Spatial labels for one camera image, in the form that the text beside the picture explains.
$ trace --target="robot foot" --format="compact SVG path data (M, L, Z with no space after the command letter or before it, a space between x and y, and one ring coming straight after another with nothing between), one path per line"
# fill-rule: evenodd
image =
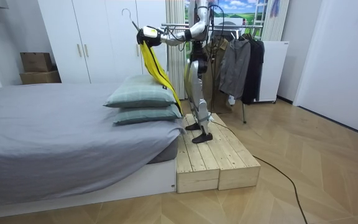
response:
M191 140L191 141L194 144L198 144L198 143L203 143L203 142L206 142L206 141L210 141L212 139L213 139L213 137L212 137L211 133L208 133L208 134L203 133L200 136L193 138L193 140Z
M200 126L199 126L198 123L194 123L194 124L192 124L192 125L189 125L189 126L185 127L185 129L186 129L187 131L201 130L201 128L200 128Z

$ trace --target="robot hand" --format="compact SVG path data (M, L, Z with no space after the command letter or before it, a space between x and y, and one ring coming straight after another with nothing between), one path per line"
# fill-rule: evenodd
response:
M158 46L161 44L161 34L163 34L162 31L145 26L136 35L137 43L141 44L145 41L149 47Z

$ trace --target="yellow cloth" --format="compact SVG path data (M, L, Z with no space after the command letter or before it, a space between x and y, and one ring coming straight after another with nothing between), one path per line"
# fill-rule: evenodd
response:
M183 115L181 110L180 100L176 91L173 89L173 85L171 84L167 74L162 69L160 63L158 62L157 58L155 57L154 51L152 48L149 48L145 42L140 44L140 50L142 51L142 55L144 58L144 65L146 66L147 70L149 71L150 75L152 75L160 84L166 86L173 92L173 96L177 101L177 106L180 110L180 113Z

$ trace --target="wooden floor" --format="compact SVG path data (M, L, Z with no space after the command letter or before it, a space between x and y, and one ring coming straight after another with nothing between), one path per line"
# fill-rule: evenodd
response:
M246 112L246 125L240 104L219 116L253 155L294 180L309 223L358 224L358 134L282 101ZM291 183L260 164L256 187L132 198L0 223L303 223Z

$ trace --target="wooden plank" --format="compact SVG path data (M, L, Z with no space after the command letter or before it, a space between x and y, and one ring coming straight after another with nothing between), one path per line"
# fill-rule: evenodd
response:
M221 124L221 125L227 127L226 124L222 121L222 119L216 113L212 114L212 118L214 119L214 122L217 122L218 124Z
M218 188L219 170L206 170L177 176L177 192L194 192Z
M187 126L188 122L186 119L183 120L183 123ZM193 134L191 131L187 131L184 134L185 145L187 148L187 153L189 154L191 167L193 168L193 172L206 170L204 160L201 157L200 151L198 150L198 146L192 143Z
M191 114L187 114L186 119L189 124L193 124L195 122L194 117ZM193 137L197 137L201 134L201 131L200 130L192 131L192 134ZM205 142L199 143L197 144L197 146L198 146L198 150L200 151L201 157L204 160L205 168L207 170L218 169L219 168L218 163L216 162L215 157L212 154L209 146Z
M185 141L183 136L179 135L178 137L178 155L177 155L177 173L187 173L192 172L189 155L185 146Z
M255 186L258 182L260 167L221 170L218 190Z
M227 127L217 114L212 114L212 117L214 118L215 122ZM229 141L229 144L238 153L238 155L247 167L260 166L259 162L252 156L248 149L240 142L240 140L238 140L238 138L230 130L217 124L216 126L222 132L227 141Z
M227 159L226 154L223 152L222 146L219 145L219 142L216 138L212 139L211 141L207 141L206 143L214 155L220 170L233 169L233 166L231 165L229 159Z
M242 159L239 157L237 152L229 144L227 139L223 136L217 125L211 123L209 125L209 130L212 132L214 139L217 140L218 144L220 145L220 148L223 150L234 169L247 167L242 161Z

